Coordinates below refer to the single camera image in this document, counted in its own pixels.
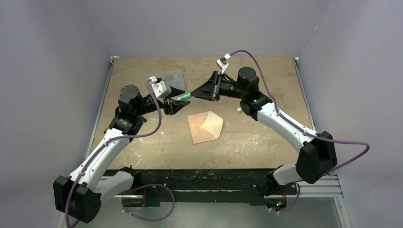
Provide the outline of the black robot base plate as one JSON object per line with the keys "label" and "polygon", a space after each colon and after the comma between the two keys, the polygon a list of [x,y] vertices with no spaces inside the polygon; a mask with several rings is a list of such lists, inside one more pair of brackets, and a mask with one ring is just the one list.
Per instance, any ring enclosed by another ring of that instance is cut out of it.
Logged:
{"label": "black robot base plate", "polygon": [[129,174],[129,183],[118,192],[143,194],[145,206],[158,207],[162,202],[248,203],[251,206],[276,206],[275,196],[296,194],[296,184],[278,185],[268,169],[156,169],[120,171]]}

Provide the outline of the green white glue stick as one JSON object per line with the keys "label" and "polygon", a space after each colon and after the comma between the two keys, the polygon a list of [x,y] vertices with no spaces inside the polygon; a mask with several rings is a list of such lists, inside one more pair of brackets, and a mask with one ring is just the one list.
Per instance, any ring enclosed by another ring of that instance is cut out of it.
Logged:
{"label": "green white glue stick", "polygon": [[192,98],[191,94],[190,94],[190,93],[186,93],[186,94],[183,94],[183,95],[177,97],[176,100],[177,100],[177,101],[185,101],[185,100],[188,100],[188,99],[190,99],[190,98]]}

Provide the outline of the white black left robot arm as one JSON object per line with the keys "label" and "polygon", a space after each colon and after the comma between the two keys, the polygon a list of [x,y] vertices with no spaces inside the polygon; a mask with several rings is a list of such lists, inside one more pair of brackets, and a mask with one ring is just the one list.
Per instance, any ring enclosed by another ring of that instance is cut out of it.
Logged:
{"label": "white black left robot arm", "polygon": [[143,182],[141,173],[129,167],[121,168],[108,179],[104,173],[116,156],[134,139],[140,138],[144,115],[157,112],[159,116],[174,115],[189,101],[177,101],[183,91],[163,82],[147,83],[149,94],[142,96],[138,87],[124,86],[120,90],[115,116],[105,130],[102,141],[94,151],[67,177],[59,176],[53,183],[56,209],[65,214],[68,228],[76,222],[89,223],[101,206],[121,192],[137,194],[147,188],[156,189],[158,183]]}

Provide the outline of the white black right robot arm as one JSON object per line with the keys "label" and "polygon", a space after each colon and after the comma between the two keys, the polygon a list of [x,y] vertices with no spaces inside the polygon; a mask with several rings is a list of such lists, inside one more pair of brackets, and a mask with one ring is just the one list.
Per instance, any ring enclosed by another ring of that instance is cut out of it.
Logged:
{"label": "white black right robot arm", "polygon": [[313,184],[337,165],[332,135],[287,122],[286,114],[277,111],[274,101],[259,90],[259,78],[251,67],[240,68],[236,80],[214,71],[191,96],[208,101],[219,101],[221,96],[239,98],[246,115],[274,130],[298,152],[294,164],[281,165],[268,175],[267,188],[272,193],[279,193],[291,182]]}

